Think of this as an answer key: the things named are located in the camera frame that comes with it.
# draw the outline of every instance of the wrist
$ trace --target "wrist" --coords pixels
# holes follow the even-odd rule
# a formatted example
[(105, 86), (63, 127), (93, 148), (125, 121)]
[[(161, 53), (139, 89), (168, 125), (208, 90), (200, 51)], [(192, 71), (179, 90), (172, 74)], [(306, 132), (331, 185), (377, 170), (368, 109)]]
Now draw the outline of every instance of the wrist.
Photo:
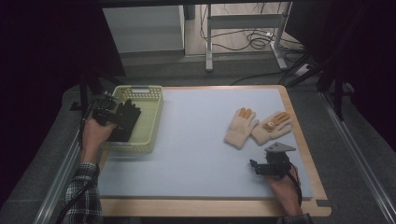
[(96, 164), (97, 151), (98, 151), (98, 148), (95, 148), (95, 147), (84, 147), (82, 149), (80, 161)]
[(303, 214), (303, 209), (297, 203), (284, 204), (287, 217), (297, 217)]

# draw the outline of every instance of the metal stand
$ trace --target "metal stand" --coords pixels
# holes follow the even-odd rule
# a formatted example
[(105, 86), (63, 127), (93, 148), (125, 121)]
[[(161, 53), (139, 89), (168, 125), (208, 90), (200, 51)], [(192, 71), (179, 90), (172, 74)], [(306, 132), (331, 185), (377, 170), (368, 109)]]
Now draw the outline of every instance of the metal stand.
[(212, 7), (207, 5), (206, 71), (213, 71), (212, 30), (248, 28), (277, 28), (276, 38), (271, 41), (270, 45), (280, 69), (286, 70), (288, 67), (279, 48), (279, 41), (285, 29), (291, 2), (285, 4), (282, 14), (221, 16), (212, 16)]

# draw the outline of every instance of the human hand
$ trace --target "human hand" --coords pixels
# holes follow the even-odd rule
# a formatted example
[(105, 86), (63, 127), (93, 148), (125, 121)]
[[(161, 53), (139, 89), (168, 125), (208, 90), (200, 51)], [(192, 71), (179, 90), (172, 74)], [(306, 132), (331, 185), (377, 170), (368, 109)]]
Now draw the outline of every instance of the human hand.
[(260, 122), (251, 135), (259, 146), (264, 145), (271, 139), (276, 139), (291, 131), (291, 127), (286, 125), (292, 122), (290, 115), (286, 112), (276, 112), (269, 118)]
[(255, 116), (256, 113), (251, 111), (251, 109), (238, 109), (233, 116), (233, 121), (228, 128), (224, 141), (239, 149), (242, 148), (254, 126), (259, 122), (256, 119), (250, 124)]
[(117, 124), (102, 126), (95, 119), (88, 119), (82, 133), (81, 162), (96, 163), (99, 147), (111, 135)]
[[(292, 165), (289, 173), (294, 177), (295, 180), (298, 181), (298, 184), (300, 185), (297, 167)], [(303, 210), (299, 205), (296, 187), (287, 175), (284, 175), (280, 179), (276, 179), (275, 177), (269, 175), (265, 176), (264, 178), (268, 181), (272, 192), (282, 205), (288, 217), (295, 217), (303, 214)]]

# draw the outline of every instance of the plaid shirt sleeve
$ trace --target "plaid shirt sleeve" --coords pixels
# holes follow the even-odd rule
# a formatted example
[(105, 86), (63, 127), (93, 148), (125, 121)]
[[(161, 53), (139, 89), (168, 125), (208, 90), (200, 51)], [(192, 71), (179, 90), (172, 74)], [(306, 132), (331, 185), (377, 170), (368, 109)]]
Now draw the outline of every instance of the plaid shirt sleeve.
[(313, 224), (309, 214), (303, 214), (297, 217), (283, 217), (282, 224)]
[(81, 163), (69, 184), (64, 203), (68, 204), (74, 196), (90, 181), (94, 180), (92, 187), (88, 188), (64, 217), (63, 224), (75, 223), (103, 223), (102, 206), (100, 204), (99, 190), (97, 188), (96, 165)]

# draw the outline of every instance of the beige glove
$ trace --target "beige glove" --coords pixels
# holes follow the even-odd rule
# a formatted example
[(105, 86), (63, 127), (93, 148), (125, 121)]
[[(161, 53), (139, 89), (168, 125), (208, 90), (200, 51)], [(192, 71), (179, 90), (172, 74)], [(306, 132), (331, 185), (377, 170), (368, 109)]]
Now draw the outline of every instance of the beige glove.
[(254, 126), (256, 126), (256, 124), (259, 122), (256, 119), (252, 124), (250, 124), (255, 116), (256, 113), (251, 111), (251, 109), (238, 109), (233, 116), (233, 121), (228, 128), (228, 132), (225, 135), (224, 141), (239, 149), (242, 148)]
[(292, 122), (290, 115), (286, 112), (276, 112), (274, 115), (262, 121), (251, 132), (251, 136), (259, 146), (264, 145), (271, 139), (276, 139), (291, 131), (286, 125)]

